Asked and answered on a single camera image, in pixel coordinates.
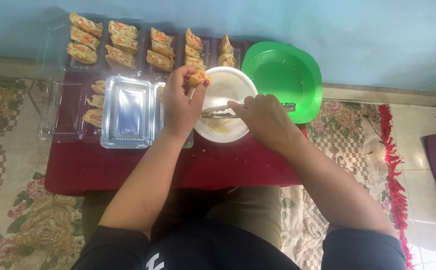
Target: white bowl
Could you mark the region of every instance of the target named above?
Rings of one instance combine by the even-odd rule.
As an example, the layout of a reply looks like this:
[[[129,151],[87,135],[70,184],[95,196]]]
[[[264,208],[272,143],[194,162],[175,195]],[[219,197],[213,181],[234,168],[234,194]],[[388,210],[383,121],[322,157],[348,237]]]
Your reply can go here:
[[[206,89],[203,109],[227,105],[228,101],[236,101],[242,104],[245,97],[255,97],[258,94],[253,82],[237,69],[215,67],[207,70],[206,75],[211,76],[211,86]],[[228,112],[233,113],[233,110],[228,109],[225,111],[225,113]],[[239,118],[209,119],[201,117],[194,129],[203,138],[216,143],[233,142],[249,132],[243,120]]]

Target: carpet fringe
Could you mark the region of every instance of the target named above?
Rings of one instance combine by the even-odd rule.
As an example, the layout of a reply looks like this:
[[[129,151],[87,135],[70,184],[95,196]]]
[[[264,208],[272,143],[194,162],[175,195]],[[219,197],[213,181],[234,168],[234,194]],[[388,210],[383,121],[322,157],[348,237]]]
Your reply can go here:
[[[400,172],[396,172],[396,166],[401,161],[400,156],[392,156],[397,151],[397,144],[393,143],[393,138],[391,137],[391,108],[388,104],[383,104],[378,106],[378,111],[381,116],[381,136],[386,147],[386,155],[384,161],[388,165],[388,178],[389,178],[389,189],[391,196],[391,209],[393,211],[393,217],[395,218],[396,227],[399,229],[399,238],[401,241],[401,248],[406,257],[406,269],[413,270],[414,266],[411,263],[413,255],[407,246],[408,240],[405,237],[405,230],[408,227],[406,220],[408,219],[408,204],[406,203],[406,196],[400,193],[400,191],[405,191],[405,188],[396,180],[396,176],[401,175]]]

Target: metal tongs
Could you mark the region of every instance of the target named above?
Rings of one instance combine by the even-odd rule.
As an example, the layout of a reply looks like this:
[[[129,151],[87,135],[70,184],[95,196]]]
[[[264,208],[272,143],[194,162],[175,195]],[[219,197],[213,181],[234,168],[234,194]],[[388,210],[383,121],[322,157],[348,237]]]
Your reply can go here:
[[[296,104],[295,103],[281,103],[283,107],[285,108],[287,113],[296,111]],[[232,119],[232,118],[239,118],[236,114],[231,113],[217,113],[217,112],[223,112],[229,109],[228,105],[223,106],[216,106],[216,107],[209,107],[201,111],[201,117],[204,118],[211,118],[211,119]]]

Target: green plate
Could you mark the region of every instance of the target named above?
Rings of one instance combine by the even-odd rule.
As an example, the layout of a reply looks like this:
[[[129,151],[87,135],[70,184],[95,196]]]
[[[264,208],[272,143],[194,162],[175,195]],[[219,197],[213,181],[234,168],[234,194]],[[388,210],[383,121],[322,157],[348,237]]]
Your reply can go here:
[[[312,120],[323,96],[321,71],[307,52],[276,42],[259,42],[246,52],[241,67],[258,93],[275,95],[282,103],[296,103],[289,117],[296,124]]]

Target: red cloth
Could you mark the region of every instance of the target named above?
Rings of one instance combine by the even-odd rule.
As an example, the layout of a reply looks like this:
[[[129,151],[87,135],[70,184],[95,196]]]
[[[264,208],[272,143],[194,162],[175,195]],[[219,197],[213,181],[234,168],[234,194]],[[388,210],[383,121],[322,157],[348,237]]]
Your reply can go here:
[[[304,125],[300,127],[306,135]],[[83,196],[87,190],[119,189],[145,152],[146,149],[106,149],[99,143],[83,141],[53,143],[45,188],[67,196]],[[183,149],[179,155],[172,188],[299,184],[285,159],[258,144],[250,134],[232,143],[219,144],[194,132],[194,146]]]

